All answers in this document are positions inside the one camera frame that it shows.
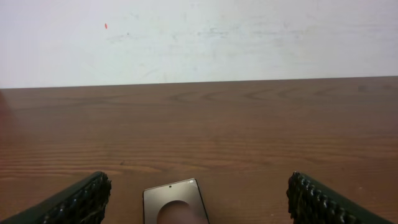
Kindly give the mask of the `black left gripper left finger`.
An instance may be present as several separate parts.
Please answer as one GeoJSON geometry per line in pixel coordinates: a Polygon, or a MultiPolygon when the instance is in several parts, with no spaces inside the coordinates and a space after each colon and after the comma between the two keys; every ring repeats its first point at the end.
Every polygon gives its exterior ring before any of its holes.
{"type": "Polygon", "coordinates": [[[101,171],[69,186],[3,224],[100,224],[111,193],[111,180],[101,171]]]}

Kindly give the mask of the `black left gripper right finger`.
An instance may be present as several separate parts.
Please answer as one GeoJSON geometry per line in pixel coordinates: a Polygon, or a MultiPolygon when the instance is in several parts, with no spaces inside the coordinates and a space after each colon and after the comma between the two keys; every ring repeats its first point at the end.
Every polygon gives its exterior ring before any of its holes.
{"type": "Polygon", "coordinates": [[[302,172],[294,172],[286,191],[294,224],[391,224],[302,172]]]}

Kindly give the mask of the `Galaxy S25 Ultra smartphone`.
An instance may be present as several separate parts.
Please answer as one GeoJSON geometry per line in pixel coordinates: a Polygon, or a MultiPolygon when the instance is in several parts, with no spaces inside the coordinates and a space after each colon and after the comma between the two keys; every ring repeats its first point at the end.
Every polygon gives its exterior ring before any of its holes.
{"type": "Polygon", "coordinates": [[[210,224],[196,179],[145,189],[142,204],[144,224],[210,224]]]}

